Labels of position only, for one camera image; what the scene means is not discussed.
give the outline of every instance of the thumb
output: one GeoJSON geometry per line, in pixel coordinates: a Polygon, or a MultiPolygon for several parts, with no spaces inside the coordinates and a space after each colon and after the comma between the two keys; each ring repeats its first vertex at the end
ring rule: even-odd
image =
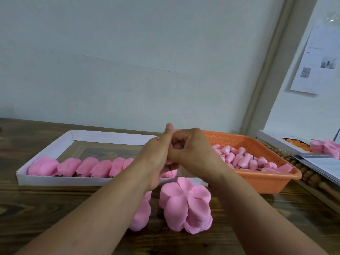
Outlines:
{"type": "Polygon", "coordinates": [[[167,126],[165,126],[164,133],[159,136],[160,141],[166,145],[170,145],[173,133],[173,125],[172,123],[168,123],[167,126]]]}
{"type": "Polygon", "coordinates": [[[181,164],[182,158],[184,157],[185,150],[183,149],[169,149],[168,150],[168,160],[174,163],[181,164]]]}

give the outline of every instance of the orange plastic basket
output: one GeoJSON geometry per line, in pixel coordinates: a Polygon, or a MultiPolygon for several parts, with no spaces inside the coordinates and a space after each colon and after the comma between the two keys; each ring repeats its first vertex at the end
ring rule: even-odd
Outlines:
{"type": "MultiPolygon", "coordinates": [[[[228,134],[221,132],[203,131],[211,145],[230,145],[234,148],[245,147],[250,154],[260,157],[263,156],[269,162],[274,162],[278,167],[288,163],[279,155],[268,149],[255,139],[244,135],[228,134]]],[[[299,180],[302,177],[301,172],[295,166],[289,174],[276,174],[261,171],[249,171],[234,169],[238,175],[245,179],[258,193],[273,194],[279,193],[287,183],[293,180],[299,180]]]]}

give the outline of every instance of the photo on paper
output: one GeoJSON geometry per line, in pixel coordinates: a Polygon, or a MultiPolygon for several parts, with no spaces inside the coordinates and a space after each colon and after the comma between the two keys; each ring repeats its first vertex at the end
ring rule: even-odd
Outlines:
{"type": "Polygon", "coordinates": [[[338,61],[337,57],[325,56],[322,58],[320,67],[326,69],[335,69],[337,61],[338,61]]]}

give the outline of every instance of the assembled pink flower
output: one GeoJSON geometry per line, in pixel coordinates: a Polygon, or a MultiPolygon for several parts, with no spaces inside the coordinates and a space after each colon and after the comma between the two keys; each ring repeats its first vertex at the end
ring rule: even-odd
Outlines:
{"type": "Polygon", "coordinates": [[[164,218],[171,230],[181,231],[184,228],[196,234],[211,226],[210,200],[207,188],[179,177],[176,183],[164,184],[161,188],[159,207],[164,209],[164,218]]]}

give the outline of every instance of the wooden table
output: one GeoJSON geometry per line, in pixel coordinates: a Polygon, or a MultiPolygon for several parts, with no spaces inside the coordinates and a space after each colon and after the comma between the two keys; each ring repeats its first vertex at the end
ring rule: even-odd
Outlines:
{"type": "MultiPolygon", "coordinates": [[[[13,254],[75,209],[98,187],[18,186],[15,171],[71,129],[142,133],[110,128],[0,118],[0,254],[13,254]]],[[[340,254],[340,215],[291,181],[280,194],[263,195],[283,216],[330,254],[340,254]]],[[[146,228],[127,231],[115,254],[244,254],[216,197],[210,202],[213,224],[190,235],[170,231],[152,192],[146,228]]]]}

